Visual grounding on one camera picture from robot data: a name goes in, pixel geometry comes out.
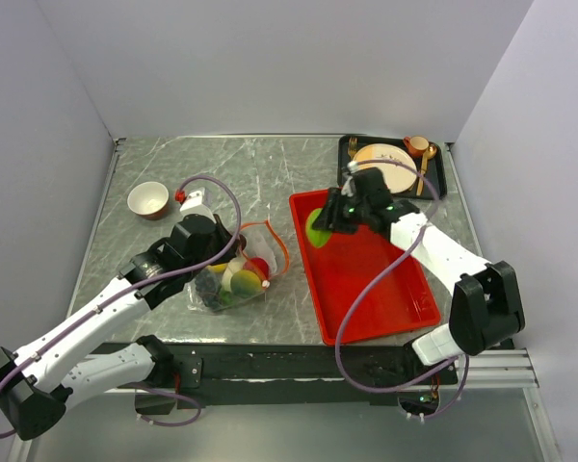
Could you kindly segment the green orange fruit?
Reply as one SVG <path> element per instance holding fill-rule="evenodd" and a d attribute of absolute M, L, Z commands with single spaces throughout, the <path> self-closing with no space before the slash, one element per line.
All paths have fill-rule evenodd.
<path fill-rule="evenodd" d="M 231 279 L 231 292 L 241 298 L 249 298 L 264 290 L 262 280 L 250 270 L 242 269 Z"/>

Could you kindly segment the clear zip bag orange zipper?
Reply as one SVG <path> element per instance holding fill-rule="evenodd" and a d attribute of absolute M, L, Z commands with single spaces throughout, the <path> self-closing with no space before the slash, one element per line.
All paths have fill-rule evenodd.
<path fill-rule="evenodd" d="M 289 265 L 288 249 L 271 223 L 247 222 L 235 256 L 206 267 L 189 284 L 191 309 L 217 314 L 261 298 Z"/>

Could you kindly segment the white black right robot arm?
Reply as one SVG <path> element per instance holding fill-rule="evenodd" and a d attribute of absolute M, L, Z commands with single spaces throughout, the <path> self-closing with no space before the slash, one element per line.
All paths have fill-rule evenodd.
<path fill-rule="evenodd" d="M 402 361 L 409 381 L 424 383 L 437 363 L 461 354 L 478 355 L 524 329 L 512 266 L 491 263 L 447 236 L 413 203 L 395 198 L 376 167 L 358 170 L 343 187 L 328 189 L 323 208 L 311 215 L 305 228 L 352 235 L 360 226 L 415 259 L 452 297 L 448 322 L 411 343 L 413 352 Z"/>

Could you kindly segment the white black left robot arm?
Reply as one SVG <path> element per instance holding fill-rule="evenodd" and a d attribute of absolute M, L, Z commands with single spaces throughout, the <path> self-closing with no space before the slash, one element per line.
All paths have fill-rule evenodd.
<path fill-rule="evenodd" d="M 218 216 L 190 213 L 50 332 L 16 351 L 0 347 L 0 410 L 9 433 L 32 440 L 107 390 L 126 385 L 153 392 L 172 380 L 173 355 L 153 335 L 116 353 L 86 357 L 115 330 L 182 292 L 202 270 L 233 258 L 239 244 L 239 234 L 227 231 Z"/>

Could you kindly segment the yellow pear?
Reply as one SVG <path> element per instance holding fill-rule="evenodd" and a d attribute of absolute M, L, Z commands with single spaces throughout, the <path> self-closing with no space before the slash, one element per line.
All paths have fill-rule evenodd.
<path fill-rule="evenodd" d="M 207 269 L 213 273 L 223 273 L 226 271 L 228 263 L 217 264 L 217 265 L 210 265 Z"/>

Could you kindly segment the green leaf vegetable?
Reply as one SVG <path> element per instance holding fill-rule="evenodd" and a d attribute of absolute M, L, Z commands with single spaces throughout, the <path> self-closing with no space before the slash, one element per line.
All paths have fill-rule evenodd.
<path fill-rule="evenodd" d="M 331 231 L 319 230 L 314 227 L 314 222 L 319 217 L 321 212 L 321 208 L 312 210 L 308 215 L 304 226 L 306 239 L 314 248 L 323 247 L 332 236 Z"/>

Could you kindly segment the black grape bunch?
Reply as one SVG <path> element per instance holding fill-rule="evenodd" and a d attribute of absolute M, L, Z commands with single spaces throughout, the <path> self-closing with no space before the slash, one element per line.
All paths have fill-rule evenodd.
<path fill-rule="evenodd" d="M 194 282 L 196 294 L 205 307 L 212 311 L 219 311 L 223 308 L 220 298 L 221 282 L 213 272 L 203 270 Z"/>

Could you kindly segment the white radish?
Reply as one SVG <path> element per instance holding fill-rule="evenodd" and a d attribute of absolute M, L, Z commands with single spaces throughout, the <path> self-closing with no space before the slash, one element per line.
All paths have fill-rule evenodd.
<path fill-rule="evenodd" d="M 221 280 L 222 289 L 230 292 L 231 291 L 231 279 L 232 277 L 243 269 L 246 259 L 242 256 L 235 257 L 231 259 L 223 272 L 223 277 Z"/>

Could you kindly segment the red apple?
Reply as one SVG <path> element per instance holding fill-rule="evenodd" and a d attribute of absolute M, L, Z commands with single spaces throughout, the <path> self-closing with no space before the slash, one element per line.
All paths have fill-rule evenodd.
<path fill-rule="evenodd" d="M 248 259 L 245 262 L 244 269 L 255 272 L 261 279 L 267 280 L 270 277 L 269 265 L 260 257 Z"/>

